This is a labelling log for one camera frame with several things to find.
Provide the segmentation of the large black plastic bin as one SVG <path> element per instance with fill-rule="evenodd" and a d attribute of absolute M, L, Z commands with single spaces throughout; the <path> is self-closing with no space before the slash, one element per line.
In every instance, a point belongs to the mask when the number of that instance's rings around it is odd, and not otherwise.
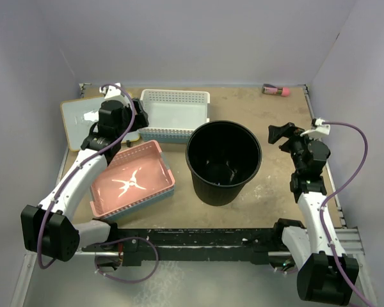
<path fill-rule="evenodd" d="M 231 203 L 260 169 L 262 148 L 246 127 L 231 121 L 201 125 L 189 137 L 186 164 L 193 188 L 204 203 Z"/>

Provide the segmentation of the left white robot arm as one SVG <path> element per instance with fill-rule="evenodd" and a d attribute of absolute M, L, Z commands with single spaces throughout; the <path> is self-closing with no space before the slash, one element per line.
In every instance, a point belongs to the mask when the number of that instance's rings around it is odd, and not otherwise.
<path fill-rule="evenodd" d="M 72 218 L 95 179 L 120 151 L 122 139 L 147 127 L 148 115 L 139 99 L 117 95 L 102 102 L 98 116 L 59 184 L 38 205 L 26 205 L 21 212 L 24 246 L 38 257 L 66 262 L 86 246 L 98 244 L 105 251 L 118 246 L 119 236 L 109 223 L 91 220 L 74 225 Z"/>

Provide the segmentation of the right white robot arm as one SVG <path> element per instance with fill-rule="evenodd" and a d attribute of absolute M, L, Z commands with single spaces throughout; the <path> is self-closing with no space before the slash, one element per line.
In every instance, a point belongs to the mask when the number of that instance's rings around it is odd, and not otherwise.
<path fill-rule="evenodd" d="M 291 252 L 298 268 L 301 300 L 346 306 L 359 266 L 356 259 L 347 256 L 326 209 L 328 196 L 322 172 L 331 151 L 321 138 L 329 135 L 330 126 L 318 119 L 309 130 L 287 123 L 269 126 L 268 133 L 270 144 L 286 138 L 279 148 L 290 154 L 294 163 L 290 190 L 305 220 L 304 226 L 287 225 L 275 231 L 272 243 L 279 250 Z"/>

